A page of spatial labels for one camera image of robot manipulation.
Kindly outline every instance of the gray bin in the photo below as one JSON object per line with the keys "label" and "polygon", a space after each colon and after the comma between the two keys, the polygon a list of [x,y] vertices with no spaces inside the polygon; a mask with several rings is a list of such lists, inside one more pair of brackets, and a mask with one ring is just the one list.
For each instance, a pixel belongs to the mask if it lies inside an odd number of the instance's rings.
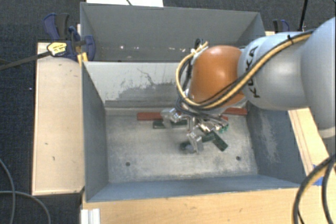
{"label": "gray bin", "polygon": [[174,106],[175,69],[196,38],[246,45],[264,34],[258,13],[82,3],[81,33],[97,43],[95,61],[82,66],[88,202],[288,188],[303,180],[286,112],[248,104],[248,115],[230,116],[221,134],[229,147],[206,143],[199,155],[180,150],[186,127],[137,121],[138,112]]}

